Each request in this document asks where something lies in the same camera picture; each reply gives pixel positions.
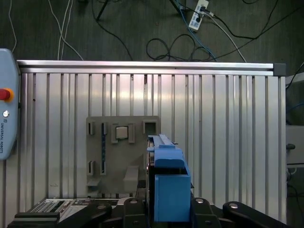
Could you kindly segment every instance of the blue cable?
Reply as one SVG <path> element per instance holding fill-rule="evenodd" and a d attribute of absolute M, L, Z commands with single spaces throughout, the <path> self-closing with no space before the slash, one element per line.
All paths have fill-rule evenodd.
<path fill-rule="evenodd" d="M 297 107 L 299 107 L 299 106 L 302 106 L 302 105 L 304 105 L 304 103 L 297 104 L 296 106 L 294 106 L 294 107 L 288 109 L 288 110 L 286 111 L 286 113 L 288 113 L 288 112 L 290 112 L 291 110 L 293 110 L 293 109 L 295 109 L 295 108 L 297 108 Z"/>
<path fill-rule="evenodd" d="M 177 4 L 179 5 L 180 14 L 181 14 L 182 19 L 183 19 L 183 21 L 185 22 L 185 24 L 186 24 L 186 26 L 187 26 L 187 28 L 188 28 L 188 31 L 191 33 L 191 35 L 192 35 L 193 38 L 196 40 L 196 42 L 197 42 L 199 45 L 201 45 L 206 51 L 208 51 L 208 52 L 210 53 L 210 55 L 214 58 L 214 60 L 217 62 L 216 57 L 215 57 L 214 54 L 211 52 L 211 50 L 210 50 L 209 48 L 207 48 L 206 46 L 204 46 L 204 45 L 201 43 L 201 41 L 196 37 L 196 35 L 191 31 L 191 29 L 189 28 L 189 25 L 188 25 L 187 22 L 186 22 L 186 19 L 185 19 L 185 17 L 184 17 L 184 14 L 183 14 L 182 11 L 181 11 L 181 5 L 180 5 L 179 1 L 176 0 L 176 2 L 177 2 Z"/>

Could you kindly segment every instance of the slot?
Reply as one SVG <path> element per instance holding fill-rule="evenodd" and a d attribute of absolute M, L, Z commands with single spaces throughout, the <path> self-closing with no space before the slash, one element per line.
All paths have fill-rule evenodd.
<path fill-rule="evenodd" d="M 89 161 L 87 164 L 87 175 L 93 176 L 94 175 L 94 164 L 95 161 Z"/>
<path fill-rule="evenodd" d="M 145 135 L 156 135 L 156 122 L 144 121 L 143 122 L 143 133 Z"/>
<path fill-rule="evenodd" d="M 105 124 L 101 124 L 101 163 L 100 163 L 100 175 L 105 175 Z"/>
<path fill-rule="evenodd" d="M 94 135 L 95 131 L 94 131 L 94 122 L 88 122 L 87 124 L 87 132 L 89 135 Z"/>

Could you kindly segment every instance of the aluminum extrusion panel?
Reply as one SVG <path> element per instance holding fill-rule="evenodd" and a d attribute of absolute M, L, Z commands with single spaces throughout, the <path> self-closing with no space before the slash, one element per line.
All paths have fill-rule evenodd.
<path fill-rule="evenodd" d="M 0 161 L 0 221 L 86 197 L 86 118 L 157 115 L 193 193 L 285 221 L 285 78 L 273 64 L 19 61 L 21 131 Z"/>

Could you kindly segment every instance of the screw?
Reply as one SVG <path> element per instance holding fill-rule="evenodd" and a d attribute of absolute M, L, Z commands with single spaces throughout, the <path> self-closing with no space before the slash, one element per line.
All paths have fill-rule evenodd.
<path fill-rule="evenodd" d="M 105 208 L 106 208 L 106 206 L 103 204 L 97 207 L 97 209 L 105 209 Z"/>
<path fill-rule="evenodd" d="M 6 117 L 8 117 L 10 115 L 10 113 L 8 112 L 8 110 L 5 110 L 4 112 L 3 112 L 3 116 L 6 118 Z"/>
<path fill-rule="evenodd" d="M 230 203 L 229 206 L 233 209 L 238 209 L 238 206 L 235 203 Z"/>
<path fill-rule="evenodd" d="M 197 203 L 203 203 L 204 201 L 203 201 L 203 199 L 196 199 L 195 200 Z"/>

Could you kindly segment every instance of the black cable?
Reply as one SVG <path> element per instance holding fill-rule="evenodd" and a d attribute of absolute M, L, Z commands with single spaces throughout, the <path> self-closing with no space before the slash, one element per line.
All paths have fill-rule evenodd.
<path fill-rule="evenodd" d="M 292 186 L 291 184 L 287 183 L 287 187 L 288 188 L 292 188 L 295 192 L 295 197 L 296 197 L 296 202 L 298 204 L 298 208 L 300 210 L 300 213 L 301 213 L 301 217 L 302 217 L 302 227 L 304 225 L 304 214 L 303 214 L 303 211 L 302 211 L 302 208 L 301 208 L 301 205 L 300 205 L 300 202 L 299 202 L 299 195 L 298 195 L 298 191 L 296 190 L 296 188 L 294 186 Z"/>
<path fill-rule="evenodd" d="M 272 10 L 271 10 L 271 12 L 270 12 L 270 14 L 269 14 L 269 16 L 268 16 L 268 20 L 267 20 L 266 24 L 264 25 L 264 27 L 263 27 L 262 31 L 260 32 L 260 34 L 261 34 L 262 32 L 264 32 L 265 28 L 268 26 L 268 24 L 269 24 L 269 22 L 270 22 L 270 19 L 271 19 L 271 16 L 272 16 L 273 12 L 275 11 L 275 8 L 276 8 L 278 2 L 279 2 L 279 0 L 276 0 L 275 5 L 274 5 L 274 7 L 272 8 Z M 258 35 L 258 36 L 256 36 L 256 37 L 247 37 L 247 36 L 235 35 L 235 34 L 231 31 L 231 29 L 229 28 L 229 26 L 224 22 L 224 20 L 222 20 L 222 19 L 221 19 L 219 16 L 217 16 L 217 15 L 214 15 L 214 17 L 215 17 L 216 19 L 218 19 L 219 21 L 221 21 L 221 22 L 225 25 L 225 27 L 228 29 L 228 31 L 231 33 L 231 35 L 233 35 L 234 37 L 254 40 L 254 39 L 257 39 L 257 38 L 260 36 L 260 35 Z"/>
<path fill-rule="evenodd" d="M 258 39 L 261 35 L 263 35 L 264 33 L 268 32 L 270 29 L 272 29 L 274 26 L 276 26 L 277 24 L 279 24 L 281 21 L 285 20 L 286 18 L 288 18 L 289 16 L 293 15 L 294 13 L 296 13 L 298 10 L 302 9 L 304 7 L 304 5 L 296 8 L 295 10 L 293 10 L 292 12 L 290 12 L 289 14 L 287 14 L 286 16 L 284 16 L 283 18 L 281 18 L 279 21 L 277 21 L 275 24 L 273 24 L 272 26 L 270 26 L 269 28 L 267 28 L 264 32 L 262 32 L 260 35 L 257 36 L 257 38 L 255 39 L 252 39 L 250 41 L 248 41 L 247 43 L 243 44 L 242 46 L 240 46 L 239 48 L 236 48 L 234 49 L 233 51 L 230 51 L 224 55 L 221 55 L 219 57 L 216 57 L 215 59 L 219 59 L 219 58 L 222 58 L 222 57 L 225 57 L 227 55 L 230 55 L 231 53 L 237 51 L 237 50 L 240 50 L 241 48 L 243 48 L 244 46 L 248 45 L 249 43 L 251 43 L 252 41 Z"/>
<path fill-rule="evenodd" d="M 287 165 L 304 165 L 304 163 L 289 163 Z"/>
<path fill-rule="evenodd" d="M 247 1 L 245 1 L 245 0 L 242 0 L 242 1 L 243 1 L 243 3 L 245 3 L 245 4 L 251 5 L 251 4 L 257 3 L 257 2 L 260 1 L 260 0 L 255 0 L 255 1 L 253 1 L 253 2 L 247 2 Z"/>
<path fill-rule="evenodd" d="M 175 44 L 175 42 L 181 38 L 181 37 L 189 37 L 193 43 L 193 50 L 190 54 L 190 56 L 188 57 L 188 59 L 185 59 L 185 58 L 181 58 L 181 57 L 177 57 L 177 56 L 173 56 L 171 54 L 171 50 Z M 162 54 L 162 55 L 159 55 L 159 56 L 156 56 L 156 57 L 153 57 L 150 53 L 149 53 L 149 45 L 151 44 L 151 42 L 153 41 L 158 41 L 158 42 L 161 42 L 163 44 L 163 46 L 165 47 L 166 49 L 166 53 L 165 54 Z M 166 42 L 160 38 L 153 38 L 153 39 L 150 39 L 146 45 L 146 53 L 148 55 L 149 58 L 153 59 L 153 61 L 157 61 L 157 60 L 162 60 L 166 57 L 168 57 L 168 60 L 167 61 L 171 61 L 171 59 L 174 59 L 176 61 L 183 61 L 183 62 L 187 62 L 187 61 L 206 61 L 206 60 L 209 60 L 210 57 L 211 57 L 211 54 L 208 52 L 209 54 L 209 57 L 207 59 L 204 59 L 204 60 L 200 60 L 200 59 L 193 59 L 193 55 L 195 54 L 196 51 L 200 50 L 200 49 L 203 49 L 204 51 L 206 51 L 203 47 L 196 47 L 195 46 L 195 41 L 194 39 L 188 35 L 188 34 L 181 34 L 179 36 L 177 36 L 174 41 L 172 42 L 172 44 L 170 45 L 170 47 L 166 44 Z"/>
<path fill-rule="evenodd" d="M 228 31 L 231 33 L 231 35 L 233 35 L 234 37 L 238 37 L 238 38 L 245 38 L 245 39 L 255 39 L 255 37 L 247 37 L 247 36 L 239 36 L 239 35 L 235 35 L 231 29 L 229 28 L 229 26 L 220 18 L 218 17 L 217 15 L 214 15 L 214 18 L 215 19 L 218 19 L 220 22 L 222 22 L 225 27 L 228 29 Z"/>
<path fill-rule="evenodd" d="M 130 52 L 129 52 L 129 49 L 128 49 L 127 46 L 124 44 L 124 42 L 123 42 L 117 35 L 115 35 L 114 33 L 110 32 L 110 31 L 108 31 L 107 29 L 105 29 L 105 28 L 98 22 L 98 20 L 97 20 L 96 17 L 95 17 L 95 13 L 94 13 L 93 1 L 94 1 L 94 0 L 91 0 L 91 6 L 92 6 L 92 16 L 93 16 L 93 18 L 94 18 L 94 21 L 96 21 L 96 23 L 98 24 L 98 26 L 99 26 L 102 30 L 104 30 L 104 31 L 107 32 L 108 34 L 114 36 L 115 38 L 117 38 L 117 39 L 122 43 L 122 45 L 124 46 L 124 48 L 126 49 L 126 51 L 127 51 L 127 53 L 128 53 L 128 56 L 130 57 L 131 61 L 133 61 L 133 58 L 132 58 L 132 56 L 131 56 L 131 54 L 130 54 Z"/>
<path fill-rule="evenodd" d="M 201 18 L 201 16 L 200 16 L 200 13 L 199 13 L 199 12 L 197 12 L 197 11 L 195 11 L 195 10 L 191 9 L 190 7 L 185 6 L 185 5 L 181 4 L 181 3 L 180 3 L 180 5 L 181 5 L 181 6 L 183 6 L 183 7 L 185 7 L 186 9 L 189 9 L 190 11 L 192 11 L 192 12 L 196 13 L 196 14 L 198 15 L 198 17 L 199 17 L 199 18 Z"/>
<path fill-rule="evenodd" d="M 287 89 L 289 89 L 289 87 L 290 87 L 290 85 L 292 84 L 292 82 L 293 82 L 295 76 L 297 76 L 297 74 L 300 72 L 300 70 L 302 69 L 303 66 L 304 66 L 304 62 L 300 65 L 299 69 L 295 72 L 293 78 L 291 79 L 290 83 L 289 83 L 288 86 L 286 87 L 286 91 L 287 91 Z"/>

